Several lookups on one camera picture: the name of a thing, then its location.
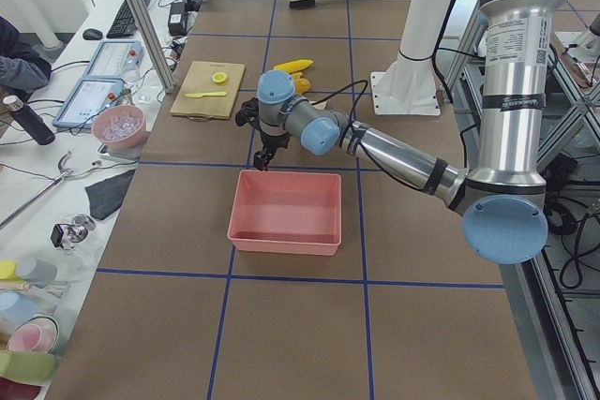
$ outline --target black cloth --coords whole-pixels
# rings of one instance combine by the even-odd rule
[[[121,208],[134,173],[135,169],[128,170],[86,186],[85,193],[90,201],[90,215],[95,219],[103,220]]]
[[[21,38],[19,31],[9,21],[0,16],[0,56],[11,60],[22,59],[27,63],[35,65],[46,77],[50,79],[52,66],[37,53],[30,44]],[[18,89],[13,86],[4,85],[5,91],[26,100],[31,96],[30,91]]]

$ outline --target person's sleeve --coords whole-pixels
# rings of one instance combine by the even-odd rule
[[[50,69],[50,65],[42,61],[41,65],[47,65]],[[22,58],[0,56],[0,84],[3,86],[21,90],[38,89],[48,84],[49,73],[50,70],[42,70],[39,65]]]

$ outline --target person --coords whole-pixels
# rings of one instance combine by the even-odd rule
[[[26,100],[48,84],[52,67],[0,16],[0,99],[16,95]]]

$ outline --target bowl of ice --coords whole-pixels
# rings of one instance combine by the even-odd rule
[[[110,107],[92,124],[94,136],[113,150],[135,147],[145,132],[145,115],[134,105]]]

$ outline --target black bottle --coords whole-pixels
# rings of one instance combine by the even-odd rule
[[[12,118],[17,121],[39,145],[50,144],[54,141],[54,134],[44,124],[44,121],[31,107],[17,96],[6,96],[3,103]]]

